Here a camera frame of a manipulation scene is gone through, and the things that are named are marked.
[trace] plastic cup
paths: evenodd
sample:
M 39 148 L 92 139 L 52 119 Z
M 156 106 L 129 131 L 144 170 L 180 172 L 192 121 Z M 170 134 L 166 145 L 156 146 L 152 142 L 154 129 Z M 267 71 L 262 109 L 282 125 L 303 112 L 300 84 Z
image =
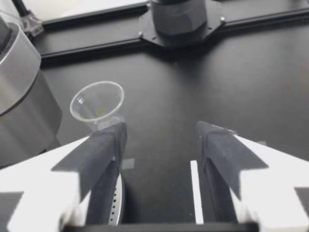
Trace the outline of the plastic cup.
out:
M 123 88 L 111 81 L 101 81 L 81 89 L 72 99 L 72 116 L 84 122 L 92 131 L 98 131 L 118 122 L 124 122 L 120 108 L 125 99 Z

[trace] metallic cylinder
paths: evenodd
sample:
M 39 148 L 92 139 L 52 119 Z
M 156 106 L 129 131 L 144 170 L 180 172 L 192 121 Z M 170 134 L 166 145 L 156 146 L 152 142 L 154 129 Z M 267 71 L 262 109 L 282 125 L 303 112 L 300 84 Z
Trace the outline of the metallic cylinder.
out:
M 151 0 L 155 29 L 167 36 L 195 31 L 207 22 L 205 0 Z
M 0 166 L 38 155 L 55 139 L 62 112 L 42 73 L 41 56 L 17 26 L 0 54 Z

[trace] black table surface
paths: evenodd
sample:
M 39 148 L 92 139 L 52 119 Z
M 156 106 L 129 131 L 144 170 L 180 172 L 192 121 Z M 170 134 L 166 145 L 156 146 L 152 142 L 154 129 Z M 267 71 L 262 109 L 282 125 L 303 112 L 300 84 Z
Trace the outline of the black table surface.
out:
M 199 159 L 199 120 L 309 160 L 308 38 L 308 25 L 293 26 L 228 37 L 212 48 L 45 69 L 63 112 L 58 139 L 66 144 L 90 133 L 70 115 L 77 91 L 97 81 L 118 82 L 126 93 L 125 159 L 135 159 L 135 168 L 123 171 L 125 223 L 194 222 L 190 161 Z M 207 183 L 200 182 L 204 220 L 213 221 Z

